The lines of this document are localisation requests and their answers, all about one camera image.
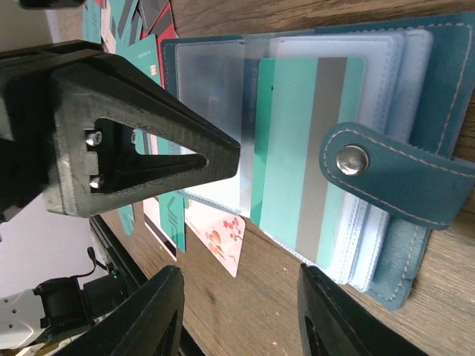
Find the blue leather card holder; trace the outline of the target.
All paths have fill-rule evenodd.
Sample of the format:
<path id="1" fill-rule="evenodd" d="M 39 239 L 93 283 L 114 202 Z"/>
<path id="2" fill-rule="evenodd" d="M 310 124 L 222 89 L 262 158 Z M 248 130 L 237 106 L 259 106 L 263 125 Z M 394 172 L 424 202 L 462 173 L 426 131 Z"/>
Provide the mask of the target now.
<path id="1" fill-rule="evenodd" d="M 428 235 L 446 229 L 474 185 L 474 164 L 453 158 L 474 89 L 474 14 L 256 35 L 162 42 L 166 90 L 241 145 L 237 173 L 182 190 L 192 202 L 250 219 L 258 71 L 262 59 L 359 57 L 359 113 L 330 128 L 319 165 L 343 205 L 334 282 L 400 309 Z"/>

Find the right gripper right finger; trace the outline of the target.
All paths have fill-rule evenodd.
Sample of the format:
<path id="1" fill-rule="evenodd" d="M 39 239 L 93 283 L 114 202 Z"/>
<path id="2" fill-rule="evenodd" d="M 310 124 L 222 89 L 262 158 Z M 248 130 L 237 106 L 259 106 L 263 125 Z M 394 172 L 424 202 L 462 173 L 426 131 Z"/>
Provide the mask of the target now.
<path id="1" fill-rule="evenodd" d="M 298 321 L 305 355 L 424 355 L 315 266 L 301 264 Z"/>

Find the teal striped card front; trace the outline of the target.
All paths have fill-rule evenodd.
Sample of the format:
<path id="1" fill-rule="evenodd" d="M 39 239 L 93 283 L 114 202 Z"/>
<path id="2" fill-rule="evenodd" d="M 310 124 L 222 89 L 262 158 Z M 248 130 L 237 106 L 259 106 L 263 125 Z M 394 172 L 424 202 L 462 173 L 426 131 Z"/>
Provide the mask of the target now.
<path id="1" fill-rule="evenodd" d="M 291 251 L 328 268 L 344 193 L 321 173 L 327 131 L 358 117 L 359 57 L 262 59 L 258 71 L 251 221 Z"/>

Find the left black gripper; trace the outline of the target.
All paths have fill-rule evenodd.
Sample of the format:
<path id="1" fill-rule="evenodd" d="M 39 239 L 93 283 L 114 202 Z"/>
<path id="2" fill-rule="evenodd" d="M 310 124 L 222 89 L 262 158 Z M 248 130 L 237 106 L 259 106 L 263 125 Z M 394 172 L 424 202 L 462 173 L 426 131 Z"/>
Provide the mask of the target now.
<path id="1" fill-rule="evenodd" d="M 92 217 L 233 177 L 239 143 L 91 42 L 1 54 L 1 221 Z"/>

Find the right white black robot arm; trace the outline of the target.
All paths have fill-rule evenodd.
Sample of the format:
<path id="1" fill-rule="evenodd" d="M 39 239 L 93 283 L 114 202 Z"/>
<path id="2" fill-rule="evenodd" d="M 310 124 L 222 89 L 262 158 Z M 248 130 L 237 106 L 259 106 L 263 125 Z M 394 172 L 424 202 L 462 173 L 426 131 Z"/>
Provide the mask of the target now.
<path id="1" fill-rule="evenodd" d="M 60 277 L 1 299 L 1 347 L 73 342 L 62 355 L 198 355 L 183 329 L 184 281 L 176 266 L 147 278 L 128 255 L 80 285 Z M 298 320 L 305 355 L 420 355 L 317 268 L 301 266 Z"/>

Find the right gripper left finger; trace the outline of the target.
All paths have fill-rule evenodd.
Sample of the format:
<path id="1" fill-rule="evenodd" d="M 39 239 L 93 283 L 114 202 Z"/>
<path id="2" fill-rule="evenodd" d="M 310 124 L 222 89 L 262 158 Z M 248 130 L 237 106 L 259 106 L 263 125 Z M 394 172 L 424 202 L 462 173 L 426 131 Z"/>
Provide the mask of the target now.
<path id="1" fill-rule="evenodd" d="M 178 355 L 184 312 L 180 268 L 166 266 L 58 355 Z"/>

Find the teal vertical card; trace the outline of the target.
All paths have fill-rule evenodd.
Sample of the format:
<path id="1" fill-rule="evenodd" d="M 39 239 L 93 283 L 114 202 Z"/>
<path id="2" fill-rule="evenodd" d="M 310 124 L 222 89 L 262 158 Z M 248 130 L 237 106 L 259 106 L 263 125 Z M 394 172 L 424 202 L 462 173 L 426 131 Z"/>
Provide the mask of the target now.
<path id="1" fill-rule="evenodd" d="M 183 197 L 171 192 L 159 195 L 160 224 L 175 245 L 186 252 L 186 234 Z"/>

